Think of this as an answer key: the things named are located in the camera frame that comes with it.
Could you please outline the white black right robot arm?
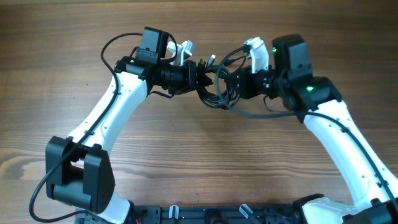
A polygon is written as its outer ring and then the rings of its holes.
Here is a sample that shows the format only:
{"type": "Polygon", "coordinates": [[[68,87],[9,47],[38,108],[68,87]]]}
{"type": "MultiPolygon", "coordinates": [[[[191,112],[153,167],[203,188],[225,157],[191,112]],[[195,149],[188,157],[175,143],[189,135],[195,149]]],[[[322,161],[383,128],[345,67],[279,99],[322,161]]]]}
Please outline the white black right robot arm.
{"type": "Polygon", "coordinates": [[[349,205],[322,194],[301,198],[296,206],[302,221],[396,223],[397,178],[362,135],[331,80],[313,74],[306,41],[298,34],[278,37],[269,52],[255,37],[245,41],[242,50],[251,66],[234,78],[239,94],[281,98],[287,114],[297,117],[321,142],[352,197],[349,205]]]}

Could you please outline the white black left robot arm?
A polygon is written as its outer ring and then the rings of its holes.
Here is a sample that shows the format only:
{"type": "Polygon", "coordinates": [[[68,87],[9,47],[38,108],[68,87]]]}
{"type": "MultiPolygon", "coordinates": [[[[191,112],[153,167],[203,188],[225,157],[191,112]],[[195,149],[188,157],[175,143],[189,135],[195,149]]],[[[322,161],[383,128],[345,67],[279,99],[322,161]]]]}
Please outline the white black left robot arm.
{"type": "Polygon", "coordinates": [[[146,27],[141,43],[110,68],[111,83],[91,113],[67,137],[52,137],[45,148],[47,197],[76,207],[78,222],[139,223],[134,203],[115,191],[109,160],[134,110],[162,88],[167,98],[210,85],[201,64],[191,60],[195,46],[176,43],[168,32],[146,27]]]}

